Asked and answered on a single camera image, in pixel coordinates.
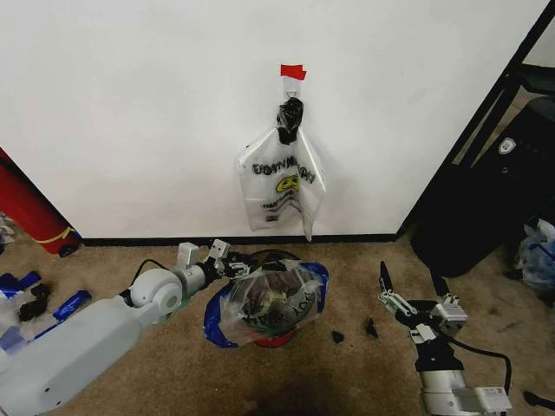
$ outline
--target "black debris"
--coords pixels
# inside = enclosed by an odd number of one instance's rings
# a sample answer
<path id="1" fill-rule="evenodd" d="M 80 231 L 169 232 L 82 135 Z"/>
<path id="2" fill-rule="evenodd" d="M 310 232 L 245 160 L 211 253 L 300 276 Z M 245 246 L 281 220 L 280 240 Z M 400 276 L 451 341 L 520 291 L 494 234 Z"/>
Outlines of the black debris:
<path id="1" fill-rule="evenodd" d="M 366 334 L 378 339 L 378 331 L 375 329 L 373 319 L 370 319 L 368 325 L 366 325 Z"/>
<path id="2" fill-rule="evenodd" d="M 31 294 L 37 299 L 47 299 L 50 296 L 50 289 L 43 283 L 31 288 Z"/>
<path id="3" fill-rule="evenodd" d="M 48 306 L 47 299 L 36 299 L 35 301 L 25 303 L 19 309 L 19 319 L 21 322 L 30 321 L 42 315 Z"/>
<path id="4" fill-rule="evenodd" d="M 343 342 L 343 340 L 345 339 L 345 335 L 337 331 L 331 331 L 331 337 L 333 338 L 333 341 L 335 344 L 338 344 L 339 342 Z"/>

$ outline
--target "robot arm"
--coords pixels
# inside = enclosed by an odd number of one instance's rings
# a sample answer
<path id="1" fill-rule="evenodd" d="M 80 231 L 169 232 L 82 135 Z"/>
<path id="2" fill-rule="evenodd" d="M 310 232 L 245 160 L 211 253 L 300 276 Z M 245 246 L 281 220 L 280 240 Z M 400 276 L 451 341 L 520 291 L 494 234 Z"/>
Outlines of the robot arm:
<path id="1" fill-rule="evenodd" d="M 77 395 L 168 315 L 213 280 L 248 274 L 242 263 L 224 263 L 229 244 L 216 240 L 198 263 L 199 248 L 179 247 L 174 269 L 151 269 L 113 299 L 91 304 L 15 354 L 0 373 L 0 414 L 29 416 L 55 409 Z"/>
<path id="2" fill-rule="evenodd" d="M 416 346 L 416 371 L 421 377 L 421 402 L 435 416 L 499 415 L 511 409 L 503 387 L 468 387 L 462 363 L 449 346 L 468 319 L 459 298 L 449 293 L 440 276 L 432 275 L 436 301 L 406 301 L 393 291 L 384 262 L 381 264 L 380 301 L 394 318 L 409 328 Z"/>

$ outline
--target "red fire extinguisher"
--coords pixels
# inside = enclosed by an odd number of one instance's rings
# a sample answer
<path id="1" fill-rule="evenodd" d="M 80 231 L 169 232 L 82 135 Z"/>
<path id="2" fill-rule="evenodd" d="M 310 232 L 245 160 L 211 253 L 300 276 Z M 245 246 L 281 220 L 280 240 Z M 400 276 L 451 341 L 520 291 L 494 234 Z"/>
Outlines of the red fire extinguisher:
<path id="1" fill-rule="evenodd" d="M 65 257 L 79 247 L 79 235 L 1 148 L 0 211 L 49 253 Z"/>

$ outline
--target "hanging plastic bag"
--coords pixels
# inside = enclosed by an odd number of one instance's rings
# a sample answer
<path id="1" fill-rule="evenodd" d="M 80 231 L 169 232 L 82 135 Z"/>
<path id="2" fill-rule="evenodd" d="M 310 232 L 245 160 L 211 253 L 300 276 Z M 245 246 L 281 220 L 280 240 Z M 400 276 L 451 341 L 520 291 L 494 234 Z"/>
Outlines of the hanging plastic bag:
<path id="1" fill-rule="evenodd" d="M 300 127 L 304 105 L 297 97 L 305 74 L 302 65 L 282 65 L 290 98 L 279 106 L 277 125 L 240 154 L 238 171 L 251 230 L 273 228 L 300 215 L 310 241 L 326 189 L 320 159 Z"/>
<path id="2" fill-rule="evenodd" d="M 517 269 L 529 286 L 542 292 L 555 291 L 555 227 L 540 219 L 533 228 L 525 225 L 528 237 L 519 247 Z"/>
<path id="3" fill-rule="evenodd" d="M 221 348 L 277 338 L 318 318 L 328 271 L 319 263 L 279 260 L 231 281 L 206 305 L 205 337 Z"/>

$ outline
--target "black plastic piece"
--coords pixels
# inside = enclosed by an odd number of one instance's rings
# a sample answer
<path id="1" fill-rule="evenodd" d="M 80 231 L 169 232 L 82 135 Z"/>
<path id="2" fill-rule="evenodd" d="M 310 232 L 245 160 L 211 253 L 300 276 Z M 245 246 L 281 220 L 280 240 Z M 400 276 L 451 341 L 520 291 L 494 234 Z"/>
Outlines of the black plastic piece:
<path id="1" fill-rule="evenodd" d="M 382 291 L 393 290 L 393 283 L 389 276 L 388 267 L 383 261 L 380 262 L 380 288 Z"/>
<path id="2" fill-rule="evenodd" d="M 31 288 L 31 294 L 37 299 L 48 299 L 50 296 L 50 289 L 44 283 L 39 283 Z"/>
<path id="3" fill-rule="evenodd" d="M 19 309 L 19 320 L 21 322 L 27 322 L 42 315 L 46 311 L 48 303 L 48 299 L 46 298 L 35 299 L 34 301 L 25 303 Z"/>
<path id="4" fill-rule="evenodd" d="M 430 270 L 430 276 L 432 277 L 432 284 L 434 285 L 435 294 L 437 296 L 445 296 L 449 293 L 449 286 L 447 286 L 447 282 L 439 273 Z"/>
<path id="5" fill-rule="evenodd" d="M 549 410 L 555 410 L 555 402 L 539 397 L 537 394 L 534 394 L 527 390 L 524 391 L 524 400 L 530 406 L 541 406 Z"/>
<path id="6" fill-rule="evenodd" d="M 295 97 L 279 106 L 277 132 L 279 141 L 284 145 L 290 145 L 297 139 L 297 130 L 303 120 L 303 107 L 303 102 Z"/>
<path id="7" fill-rule="evenodd" d="M 341 332 L 331 331 L 331 338 L 333 338 L 333 342 L 335 344 L 339 344 L 340 342 L 343 342 L 343 340 L 345 339 L 345 335 L 343 335 Z"/>
<path id="8" fill-rule="evenodd" d="M 378 339 L 378 331 L 375 329 L 374 320 L 371 318 L 366 325 L 366 334 Z"/>
<path id="9" fill-rule="evenodd" d="M 58 256 L 61 258 L 67 257 L 70 254 L 75 253 L 77 249 L 79 249 L 78 245 L 63 245 L 60 247 L 60 250 L 58 250 Z"/>

